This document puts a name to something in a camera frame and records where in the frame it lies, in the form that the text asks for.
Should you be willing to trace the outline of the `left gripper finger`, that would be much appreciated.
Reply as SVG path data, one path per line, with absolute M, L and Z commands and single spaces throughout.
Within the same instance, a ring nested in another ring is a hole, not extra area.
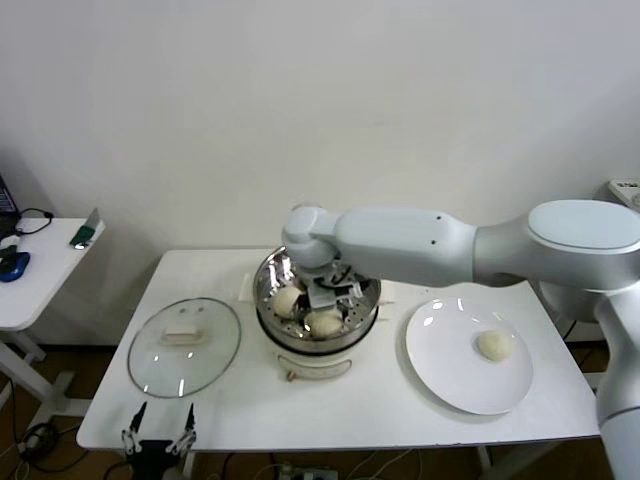
M 186 454 L 196 441 L 194 404 L 190 405 L 183 432 L 167 447 L 169 454 Z
M 147 402 L 144 401 L 140 409 L 132 417 L 129 427 L 121 431 L 121 441 L 126 453 L 139 453 L 142 451 L 138 433 L 146 411 L 146 407 Z

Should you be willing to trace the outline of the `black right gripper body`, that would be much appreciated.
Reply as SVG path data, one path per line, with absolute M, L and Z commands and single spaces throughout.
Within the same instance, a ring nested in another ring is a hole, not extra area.
M 331 291 L 331 300 L 338 302 L 344 298 L 354 296 L 363 277 L 354 271 L 337 271 L 327 277 L 327 288 Z

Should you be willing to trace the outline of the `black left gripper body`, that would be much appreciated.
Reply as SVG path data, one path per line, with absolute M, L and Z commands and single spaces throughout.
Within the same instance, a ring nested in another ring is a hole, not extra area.
M 133 480 L 180 479 L 180 453 L 171 440 L 142 440 L 140 449 L 125 453 Z

